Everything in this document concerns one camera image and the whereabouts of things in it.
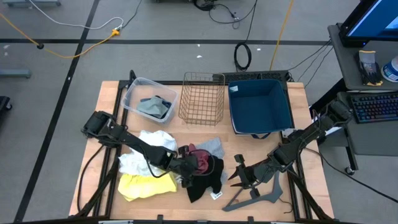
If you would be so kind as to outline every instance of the wooden table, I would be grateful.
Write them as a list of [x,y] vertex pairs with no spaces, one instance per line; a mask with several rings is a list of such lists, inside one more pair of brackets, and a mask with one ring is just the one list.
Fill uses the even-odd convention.
[[[303,84],[288,83],[287,86],[289,90],[294,125],[298,129],[306,128],[309,124],[311,124],[311,118]],[[180,85],[172,85],[170,87],[181,92]],[[117,90],[118,82],[103,82],[95,110],[102,110],[112,113]],[[161,129],[170,133],[176,139],[178,146],[190,143],[199,144],[209,139],[219,137],[225,151],[224,170],[228,173],[228,175],[231,175],[237,166],[237,163],[233,157],[235,154],[243,154],[246,160],[245,163],[247,165],[251,165],[263,160],[266,158],[267,153],[273,150],[278,143],[280,143],[280,134],[273,133],[265,140],[253,139],[251,136],[236,136],[231,126],[228,94],[225,94],[224,97],[224,118],[216,126],[186,124],[178,117],[179,105],[177,105],[175,116],[171,123],[166,127],[159,126],[158,124],[141,118],[135,113],[129,112],[126,123],[129,127],[128,131],[138,136],[141,130],[154,132]],[[120,108],[118,121],[121,120],[121,110],[122,106]],[[83,162],[81,164],[81,170],[83,169],[87,160],[99,147],[100,144],[96,139],[88,140]],[[317,144],[315,142],[309,144],[308,147],[318,150]],[[122,154],[129,153],[129,151],[129,148],[124,146],[122,149]],[[92,196],[93,192],[97,189],[98,180],[101,173],[101,166],[103,163],[103,156],[104,151],[102,151],[95,159],[93,159],[86,170],[81,193],[81,206],[84,206],[84,204]],[[308,191],[312,194],[321,208],[324,209],[325,213],[333,217],[333,210],[331,208],[320,157],[315,153],[303,151],[302,161]],[[169,192],[166,194],[155,195],[150,198],[139,198],[132,202],[128,202],[119,192],[117,192],[119,178],[120,174],[118,174],[116,192],[113,199],[113,207],[111,212],[111,218],[113,219],[155,220],[158,214],[162,214],[165,220],[245,221],[248,219],[248,216],[253,216],[255,221],[294,221],[293,213],[284,213],[290,210],[290,205],[282,203],[281,201],[276,201],[276,203],[263,201],[234,210],[232,212],[222,211],[221,209],[239,190],[237,187],[230,187],[231,184],[239,182],[239,178],[229,180],[223,185],[223,188],[221,189],[223,195],[219,199],[213,200],[209,193],[205,193],[201,199],[194,203],[190,203],[187,191],[181,188],[181,186],[178,187],[178,190],[175,193]],[[291,198],[287,174],[281,174],[279,181],[284,192],[281,196],[281,199],[290,202]],[[259,185],[260,193],[266,194],[270,192],[272,190],[272,183],[273,180],[271,180],[268,184]],[[70,207],[71,215],[77,213],[77,188],[78,185],[76,185],[75,196]],[[105,190],[100,214],[104,213],[107,196],[108,190]],[[250,199],[248,190],[245,190],[237,198],[238,201],[247,199]],[[300,194],[298,197],[298,205],[300,209],[300,216],[304,217],[302,198]]]

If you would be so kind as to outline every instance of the computer monitor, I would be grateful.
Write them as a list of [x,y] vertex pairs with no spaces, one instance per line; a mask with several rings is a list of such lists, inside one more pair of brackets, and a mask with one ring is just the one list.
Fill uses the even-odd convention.
[[398,0],[362,0],[341,25],[340,38],[345,47],[398,41]]

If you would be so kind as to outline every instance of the wire basket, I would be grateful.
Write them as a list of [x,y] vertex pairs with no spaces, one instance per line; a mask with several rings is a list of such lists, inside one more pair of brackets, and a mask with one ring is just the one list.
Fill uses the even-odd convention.
[[223,119],[225,76],[187,72],[178,116],[188,124],[216,125]]

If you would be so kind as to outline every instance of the white cloth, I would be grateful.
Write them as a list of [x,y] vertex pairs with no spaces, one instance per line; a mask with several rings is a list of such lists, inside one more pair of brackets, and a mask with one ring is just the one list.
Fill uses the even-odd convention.
[[[177,150],[177,143],[175,142],[175,139],[164,131],[156,131],[154,133],[141,131],[139,139],[143,140],[145,143],[151,146],[164,146],[172,151]],[[152,176],[152,174],[149,172],[148,165],[146,160],[144,159],[144,156],[141,153],[135,151],[133,148],[130,149],[130,154],[123,154],[121,157],[119,157],[119,172],[130,175],[141,175],[144,177]],[[150,168],[155,175],[160,175],[164,172],[163,170],[158,169],[152,165],[150,165]]]

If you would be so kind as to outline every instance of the white cable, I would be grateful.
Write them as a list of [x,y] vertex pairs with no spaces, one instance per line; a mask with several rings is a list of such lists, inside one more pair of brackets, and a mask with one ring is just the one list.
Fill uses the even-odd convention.
[[50,19],[51,21],[53,21],[53,22],[56,23],[56,24],[60,24],[60,25],[64,25],[64,26],[82,27],[82,28],[87,28],[87,29],[93,29],[93,30],[95,30],[95,29],[100,29],[100,28],[104,27],[106,24],[110,23],[111,21],[113,21],[113,20],[115,20],[115,19],[120,19],[120,20],[122,21],[122,23],[121,23],[118,27],[115,28],[115,29],[119,30],[119,29],[122,28],[123,22],[124,22],[122,18],[120,18],[120,17],[114,17],[114,18],[110,19],[108,22],[105,22],[102,26],[100,26],[100,27],[95,27],[95,28],[87,27],[87,26],[84,26],[84,25],[66,24],[66,23],[62,23],[62,22],[55,21],[55,20],[52,19],[49,15],[47,15],[45,12],[43,12],[43,10],[41,10],[39,7],[37,7],[36,4],[34,4],[32,0],[29,0],[29,1],[30,1],[30,3],[32,3],[32,5],[33,5],[37,10],[39,10],[39,11],[40,11],[43,15],[45,15],[48,19]]

